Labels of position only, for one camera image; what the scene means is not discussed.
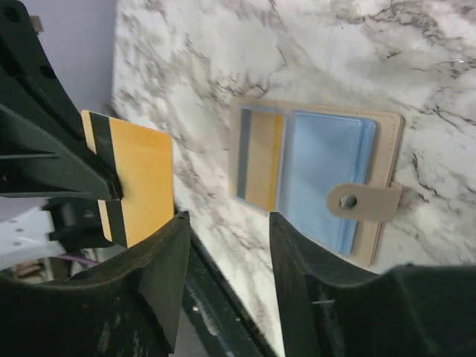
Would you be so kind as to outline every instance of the marble table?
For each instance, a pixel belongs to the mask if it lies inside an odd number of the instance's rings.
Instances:
[[[268,219],[228,196],[231,96],[398,112],[404,186],[371,270],[476,261],[472,0],[120,0],[113,99],[169,132],[175,197],[279,356]]]

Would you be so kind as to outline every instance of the purple cable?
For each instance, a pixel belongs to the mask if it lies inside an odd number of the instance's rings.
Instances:
[[[83,257],[76,257],[75,255],[70,255],[70,254],[61,254],[61,255],[58,255],[56,258],[70,260],[76,263],[86,264],[87,266],[96,266],[97,264],[99,264],[99,262],[97,262],[96,260],[91,260],[91,259],[83,258]]]

